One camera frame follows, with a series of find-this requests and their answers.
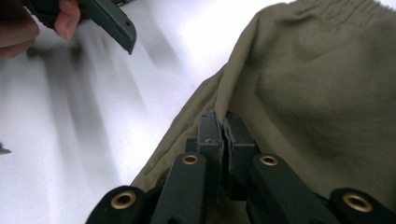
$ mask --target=white surface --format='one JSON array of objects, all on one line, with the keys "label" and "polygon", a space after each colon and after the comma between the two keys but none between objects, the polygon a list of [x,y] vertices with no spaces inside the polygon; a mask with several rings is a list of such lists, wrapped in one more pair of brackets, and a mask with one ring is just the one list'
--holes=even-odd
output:
[{"label": "white surface", "polygon": [[135,0],[132,56],[93,22],[0,61],[0,223],[83,223],[129,185],[253,15],[278,1]]}]

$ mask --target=human hand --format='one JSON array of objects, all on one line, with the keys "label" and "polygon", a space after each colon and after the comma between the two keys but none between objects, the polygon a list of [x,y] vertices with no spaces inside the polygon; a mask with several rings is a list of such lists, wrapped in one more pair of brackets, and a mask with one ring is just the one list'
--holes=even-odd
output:
[{"label": "human hand", "polygon": [[[70,39],[80,13],[76,0],[59,0],[60,13],[54,27],[58,35]],[[19,0],[0,0],[0,58],[14,58],[35,43],[38,26]]]}]

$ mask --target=green cloth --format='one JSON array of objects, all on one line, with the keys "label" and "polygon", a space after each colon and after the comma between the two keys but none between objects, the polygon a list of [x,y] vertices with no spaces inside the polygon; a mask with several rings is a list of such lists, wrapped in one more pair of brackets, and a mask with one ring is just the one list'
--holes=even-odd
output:
[{"label": "green cloth", "polygon": [[[396,13],[367,0],[265,8],[230,60],[182,108],[133,186],[148,190],[197,135],[197,118],[238,114],[260,149],[325,197],[363,190],[396,211]],[[207,223],[245,223],[242,203]]]}]

